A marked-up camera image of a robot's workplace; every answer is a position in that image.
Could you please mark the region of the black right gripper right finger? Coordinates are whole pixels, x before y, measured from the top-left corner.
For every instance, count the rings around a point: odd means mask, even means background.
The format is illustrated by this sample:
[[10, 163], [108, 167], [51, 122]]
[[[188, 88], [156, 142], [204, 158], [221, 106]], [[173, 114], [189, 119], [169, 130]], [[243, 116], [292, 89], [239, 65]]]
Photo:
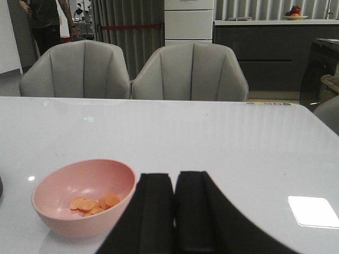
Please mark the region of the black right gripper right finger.
[[240, 212], [205, 171], [180, 172], [174, 196], [178, 253], [294, 253]]

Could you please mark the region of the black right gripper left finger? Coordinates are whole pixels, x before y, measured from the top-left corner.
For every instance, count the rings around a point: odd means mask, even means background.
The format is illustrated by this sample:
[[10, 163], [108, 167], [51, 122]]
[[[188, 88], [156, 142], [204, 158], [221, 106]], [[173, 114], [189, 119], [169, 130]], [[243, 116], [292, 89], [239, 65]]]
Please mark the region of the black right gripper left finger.
[[168, 174], [141, 174], [131, 201], [98, 253], [173, 253], [173, 197]]

